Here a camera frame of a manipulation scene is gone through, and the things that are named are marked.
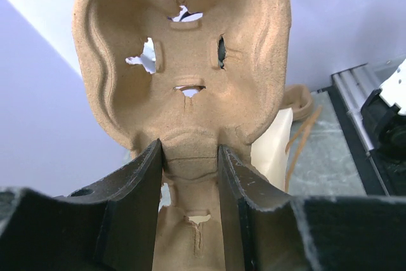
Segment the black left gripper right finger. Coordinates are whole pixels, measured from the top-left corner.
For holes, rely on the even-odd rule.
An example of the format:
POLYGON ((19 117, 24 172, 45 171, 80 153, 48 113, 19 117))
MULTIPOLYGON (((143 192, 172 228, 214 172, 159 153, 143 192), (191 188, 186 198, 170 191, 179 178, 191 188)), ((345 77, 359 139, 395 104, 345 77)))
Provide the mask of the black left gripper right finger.
POLYGON ((291 196, 218 151, 227 270, 404 270, 405 198, 291 196))

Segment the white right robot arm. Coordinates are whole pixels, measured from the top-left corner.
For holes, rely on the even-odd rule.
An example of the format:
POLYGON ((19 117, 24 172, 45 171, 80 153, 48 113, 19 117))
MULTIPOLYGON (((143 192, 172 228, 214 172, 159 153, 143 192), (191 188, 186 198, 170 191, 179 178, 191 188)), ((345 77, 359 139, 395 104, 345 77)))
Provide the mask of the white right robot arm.
POLYGON ((361 108, 363 126, 385 157, 405 160, 405 62, 372 91, 361 108))

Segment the brown paper bag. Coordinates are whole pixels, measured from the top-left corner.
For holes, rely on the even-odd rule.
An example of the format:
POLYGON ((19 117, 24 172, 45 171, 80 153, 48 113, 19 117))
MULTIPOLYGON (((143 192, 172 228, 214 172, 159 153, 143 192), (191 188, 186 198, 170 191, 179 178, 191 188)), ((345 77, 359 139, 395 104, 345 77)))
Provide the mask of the brown paper bag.
POLYGON ((270 127, 251 145, 251 164, 275 187, 287 192, 294 168, 322 107, 291 136, 292 109, 278 112, 270 127))

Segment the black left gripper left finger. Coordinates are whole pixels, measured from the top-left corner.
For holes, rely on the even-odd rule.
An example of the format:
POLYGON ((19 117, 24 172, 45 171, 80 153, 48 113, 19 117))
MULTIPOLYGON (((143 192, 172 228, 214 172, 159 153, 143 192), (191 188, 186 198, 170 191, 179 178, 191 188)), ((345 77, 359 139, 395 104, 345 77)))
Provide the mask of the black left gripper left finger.
POLYGON ((162 147, 68 196, 1 189, 2 270, 151 270, 162 147))

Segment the brown two-cup cardboard carrier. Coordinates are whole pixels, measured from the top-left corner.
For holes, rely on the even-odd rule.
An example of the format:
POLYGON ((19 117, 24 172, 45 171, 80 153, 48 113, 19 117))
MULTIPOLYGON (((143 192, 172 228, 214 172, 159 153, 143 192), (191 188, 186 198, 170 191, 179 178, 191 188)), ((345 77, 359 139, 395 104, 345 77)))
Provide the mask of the brown two-cup cardboard carrier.
POLYGON ((75 0, 96 120, 133 155, 162 142, 154 270, 225 269, 218 147, 250 163, 282 101, 290 28, 290 0, 75 0))

